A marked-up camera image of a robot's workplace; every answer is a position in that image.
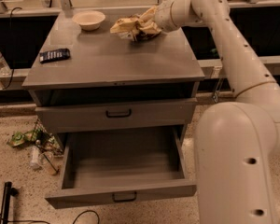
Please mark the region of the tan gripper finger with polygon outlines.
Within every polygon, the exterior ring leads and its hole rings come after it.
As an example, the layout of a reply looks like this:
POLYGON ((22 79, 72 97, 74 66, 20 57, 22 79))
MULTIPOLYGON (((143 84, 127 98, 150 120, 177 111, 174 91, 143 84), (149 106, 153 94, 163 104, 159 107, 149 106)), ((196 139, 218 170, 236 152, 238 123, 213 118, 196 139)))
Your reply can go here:
POLYGON ((141 15, 141 20, 143 22, 152 21, 154 19, 157 8, 158 8, 157 6, 149 8, 146 12, 144 12, 141 15))
POLYGON ((139 30, 144 35, 158 35, 161 32, 161 28, 156 23, 142 24, 139 30))

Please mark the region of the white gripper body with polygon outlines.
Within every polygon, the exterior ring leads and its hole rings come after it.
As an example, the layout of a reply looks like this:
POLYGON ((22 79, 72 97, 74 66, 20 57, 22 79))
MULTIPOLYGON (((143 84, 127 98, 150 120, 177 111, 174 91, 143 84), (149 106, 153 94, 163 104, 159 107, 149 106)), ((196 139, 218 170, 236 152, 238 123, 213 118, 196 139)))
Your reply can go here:
POLYGON ((166 0, 161 4, 157 5, 154 22, 161 28, 164 32, 169 33, 176 31, 179 27, 174 23, 172 17, 172 6, 175 0, 166 0))

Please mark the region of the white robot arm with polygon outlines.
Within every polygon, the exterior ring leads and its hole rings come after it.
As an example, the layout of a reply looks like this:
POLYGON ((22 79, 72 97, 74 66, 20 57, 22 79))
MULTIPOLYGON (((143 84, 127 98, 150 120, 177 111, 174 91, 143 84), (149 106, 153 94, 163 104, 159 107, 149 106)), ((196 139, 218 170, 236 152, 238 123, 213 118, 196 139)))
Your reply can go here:
POLYGON ((196 126, 200 223, 277 224, 269 158, 280 151, 280 86, 232 22, 227 0, 167 0, 149 17, 165 32, 206 26, 234 97, 196 126))

